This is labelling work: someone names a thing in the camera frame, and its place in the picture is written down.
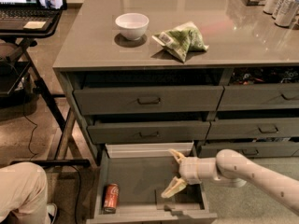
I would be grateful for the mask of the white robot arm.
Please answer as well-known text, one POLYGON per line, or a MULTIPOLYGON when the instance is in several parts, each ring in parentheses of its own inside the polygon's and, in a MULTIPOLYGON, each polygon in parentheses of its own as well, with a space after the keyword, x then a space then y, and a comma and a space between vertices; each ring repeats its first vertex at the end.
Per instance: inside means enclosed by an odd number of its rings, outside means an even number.
POLYGON ((250 182, 299 215, 298 180, 262 167, 231 149, 219 151, 215 158, 185 157, 174 149, 169 152, 178 163, 180 177, 171 180, 162 198, 170 198, 188 185, 197 185, 203 180, 230 188, 240 188, 250 182))

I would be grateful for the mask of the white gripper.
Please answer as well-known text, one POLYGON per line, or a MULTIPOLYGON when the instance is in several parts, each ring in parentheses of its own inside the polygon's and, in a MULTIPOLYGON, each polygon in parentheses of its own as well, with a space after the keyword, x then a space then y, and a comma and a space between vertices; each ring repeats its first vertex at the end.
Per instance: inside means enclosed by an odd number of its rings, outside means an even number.
POLYGON ((161 197, 164 199, 171 198, 175 194, 184 190, 188 185, 200 184, 203 180, 213 180, 217 177, 217 167, 215 158, 197 158, 187 157, 173 149, 169 153, 179 164, 179 174, 183 178, 172 179, 168 187, 162 192, 161 197))

